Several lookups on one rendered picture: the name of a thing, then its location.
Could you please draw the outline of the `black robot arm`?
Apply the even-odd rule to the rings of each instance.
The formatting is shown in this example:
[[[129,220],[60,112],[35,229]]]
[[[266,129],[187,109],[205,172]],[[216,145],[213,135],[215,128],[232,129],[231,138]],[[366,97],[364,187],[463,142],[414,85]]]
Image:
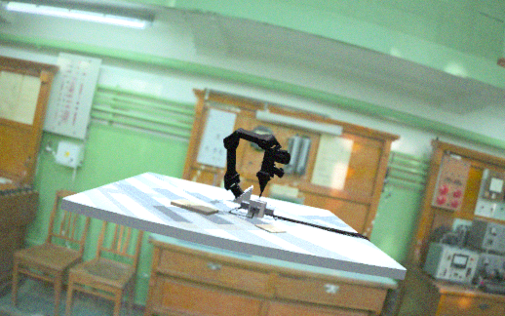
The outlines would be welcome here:
[[[234,131],[233,134],[223,139],[223,144],[227,150],[227,172],[224,175],[224,189],[226,191],[230,190],[235,199],[245,193],[245,191],[243,191],[238,184],[240,182],[240,174],[236,172],[236,149],[239,145],[240,138],[254,142],[259,147],[261,147],[261,149],[265,150],[263,157],[264,160],[273,161],[285,165],[287,165],[291,160],[291,156],[288,151],[280,149],[282,146],[280,143],[278,143],[273,135],[260,135],[248,130],[244,130],[243,128],[239,128]],[[274,145],[276,146],[271,148]],[[270,174],[275,174],[281,178],[285,173],[284,169],[278,169],[275,167],[275,165],[276,164],[272,165]]]

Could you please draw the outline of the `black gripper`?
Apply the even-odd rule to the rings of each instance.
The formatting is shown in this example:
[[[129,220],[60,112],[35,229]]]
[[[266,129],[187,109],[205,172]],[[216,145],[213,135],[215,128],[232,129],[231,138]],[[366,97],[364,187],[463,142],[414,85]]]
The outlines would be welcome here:
[[[272,168],[272,165],[274,165],[275,162],[273,161],[268,161],[264,160],[261,162],[261,170],[256,173],[256,176],[258,177],[259,181],[259,186],[260,186],[260,191],[263,192],[264,188],[269,180],[271,180],[274,177],[274,174],[270,174],[270,170]],[[270,178],[272,177],[272,178]]]

